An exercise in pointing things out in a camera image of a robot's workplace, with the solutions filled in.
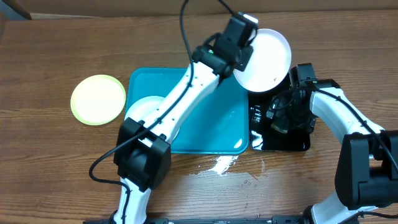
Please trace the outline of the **green yellow sponge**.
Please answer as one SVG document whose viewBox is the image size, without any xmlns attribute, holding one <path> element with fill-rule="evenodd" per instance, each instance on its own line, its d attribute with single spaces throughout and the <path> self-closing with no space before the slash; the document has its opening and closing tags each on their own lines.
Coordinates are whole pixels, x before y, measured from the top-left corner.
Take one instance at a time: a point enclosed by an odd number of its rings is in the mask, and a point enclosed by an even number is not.
<svg viewBox="0 0 398 224">
<path fill-rule="evenodd" d="M 289 132 L 289 121 L 274 121 L 271 124 L 271 128 L 282 133 L 287 134 Z"/>
</svg>

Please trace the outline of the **white plate top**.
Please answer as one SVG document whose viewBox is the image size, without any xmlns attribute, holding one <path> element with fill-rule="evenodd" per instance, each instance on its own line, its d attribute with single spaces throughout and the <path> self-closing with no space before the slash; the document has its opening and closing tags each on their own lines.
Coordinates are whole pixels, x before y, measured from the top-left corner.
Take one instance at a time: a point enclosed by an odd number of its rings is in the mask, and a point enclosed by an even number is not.
<svg viewBox="0 0 398 224">
<path fill-rule="evenodd" d="M 259 29 L 251 46 L 253 53 L 247 66 L 242 72 L 234 71 L 235 79 L 248 91 L 269 91 L 282 82 L 290 69 L 290 45 L 276 30 Z"/>
</svg>

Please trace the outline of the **white plate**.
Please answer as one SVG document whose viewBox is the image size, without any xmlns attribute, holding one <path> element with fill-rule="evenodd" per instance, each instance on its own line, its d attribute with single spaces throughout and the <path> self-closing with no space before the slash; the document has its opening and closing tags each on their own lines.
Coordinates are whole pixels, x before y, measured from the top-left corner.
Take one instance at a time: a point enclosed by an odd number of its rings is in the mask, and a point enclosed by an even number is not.
<svg viewBox="0 0 398 224">
<path fill-rule="evenodd" d="M 242 72 L 234 71 L 235 79 L 248 91 L 269 91 L 282 82 L 290 69 L 290 45 L 276 30 L 259 29 L 251 46 L 253 53 L 247 66 Z"/>
<path fill-rule="evenodd" d="M 164 97 L 161 96 L 147 96 L 137 100 L 127 110 L 124 119 L 131 118 L 132 120 L 144 121 L 144 126 L 148 128 L 153 122 L 157 120 L 162 114 L 157 114 L 158 107 L 164 101 Z M 178 136 L 180 128 L 175 129 L 175 120 L 171 119 L 168 121 L 168 117 L 162 119 L 162 121 L 151 129 L 151 132 L 156 136 L 161 134 L 165 135 L 166 141 L 172 144 L 174 139 Z"/>
</svg>

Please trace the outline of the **yellow-green plate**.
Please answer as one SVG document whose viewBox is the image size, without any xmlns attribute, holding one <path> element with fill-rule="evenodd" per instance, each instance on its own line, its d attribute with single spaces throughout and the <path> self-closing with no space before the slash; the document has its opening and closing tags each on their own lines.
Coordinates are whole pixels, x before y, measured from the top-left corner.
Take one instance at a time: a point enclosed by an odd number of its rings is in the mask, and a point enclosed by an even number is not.
<svg viewBox="0 0 398 224">
<path fill-rule="evenodd" d="M 123 84 L 110 75 L 93 75 L 73 90 L 70 108 L 83 124 L 100 126 L 116 119 L 126 102 Z"/>
</svg>

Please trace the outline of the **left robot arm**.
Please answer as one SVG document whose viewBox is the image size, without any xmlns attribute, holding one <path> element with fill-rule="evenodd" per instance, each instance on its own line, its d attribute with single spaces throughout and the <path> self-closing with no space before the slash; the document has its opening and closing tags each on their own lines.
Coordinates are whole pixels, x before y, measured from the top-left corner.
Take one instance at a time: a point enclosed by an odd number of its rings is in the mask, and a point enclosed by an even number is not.
<svg viewBox="0 0 398 224">
<path fill-rule="evenodd" d="M 189 51 L 182 79 L 143 118 L 128 117 L 114 149 L 122 194 L 113 223 L 144 223 L 149 195 L 171 165 L 171 143 L 193 109 L 235 70 L 243 71 L 253 52 L 252 33 L 215 33 Z"/>
</svg>

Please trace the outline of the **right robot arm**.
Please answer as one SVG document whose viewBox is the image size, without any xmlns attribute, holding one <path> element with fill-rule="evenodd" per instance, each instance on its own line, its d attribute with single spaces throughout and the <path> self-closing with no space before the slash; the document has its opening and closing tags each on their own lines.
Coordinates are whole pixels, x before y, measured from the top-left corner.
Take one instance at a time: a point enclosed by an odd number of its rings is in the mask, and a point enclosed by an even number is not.
<svg viewBox="0 0 398 224">
<path fill-rule="evenodd" d="M 397 131 L 367 119 L 332 79 L 292 85 L 273 97 L 269 112 L 292 111 L 296 103 L 320 118 L 341 144 L 335 189 L 305 209 L 303 223 L 357 223 L 397 203 Z"/>
</svg>

